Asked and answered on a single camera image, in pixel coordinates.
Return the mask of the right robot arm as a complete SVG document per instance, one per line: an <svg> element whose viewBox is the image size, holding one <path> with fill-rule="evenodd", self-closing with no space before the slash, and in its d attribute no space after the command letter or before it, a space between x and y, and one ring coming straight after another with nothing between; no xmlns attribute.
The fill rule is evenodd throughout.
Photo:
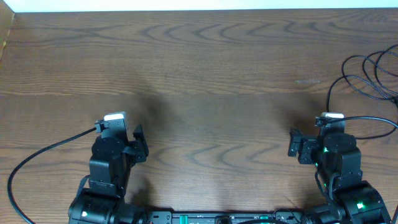
<svg viewBox="0 0 398 224"><path fill-rule="evenodd" d="M363 180L356 138L343 128L321 128L318 136L290 130L288 156L316 168L315 181L326 204L306 210L301 223L390 223L380 193Z"/></svg>

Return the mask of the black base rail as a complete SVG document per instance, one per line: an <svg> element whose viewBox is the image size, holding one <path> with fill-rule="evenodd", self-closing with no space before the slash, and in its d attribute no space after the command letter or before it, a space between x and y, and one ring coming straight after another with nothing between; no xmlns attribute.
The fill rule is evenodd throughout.
<svg viewBox="0 0 398 224"><path fill-rule="evenodd" d="M276 211L262 212L175 212L171 210L153 210L147 212L143 224L238 224L256 220L260 224L275 222L300 223L304 212L280 208Z"/></svg>

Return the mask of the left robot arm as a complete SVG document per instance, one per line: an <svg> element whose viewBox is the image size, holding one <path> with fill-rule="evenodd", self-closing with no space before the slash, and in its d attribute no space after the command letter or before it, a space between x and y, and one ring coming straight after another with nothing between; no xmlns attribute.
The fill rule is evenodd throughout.
<svg viewBox="0 0 398 224"><path fill-rule="evenodd" d="M141 125L127 138L125 127L101 131L91 148L89 187L80 186L68 210L69 223L147 223L148 212L125 202L131 168L149 155Z"/></svg>

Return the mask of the clear tape piece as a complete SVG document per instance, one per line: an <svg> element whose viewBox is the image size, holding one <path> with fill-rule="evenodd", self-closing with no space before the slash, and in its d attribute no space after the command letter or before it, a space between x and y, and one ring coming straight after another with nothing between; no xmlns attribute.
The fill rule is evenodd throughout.
<svg viewBox="0 0 398 224"><path fill-rule="evenodd" d="M301 85L312 85L312 84L320 83L320 80L316 80L316 79L296 80L295 83L301 84Z"/></svg>

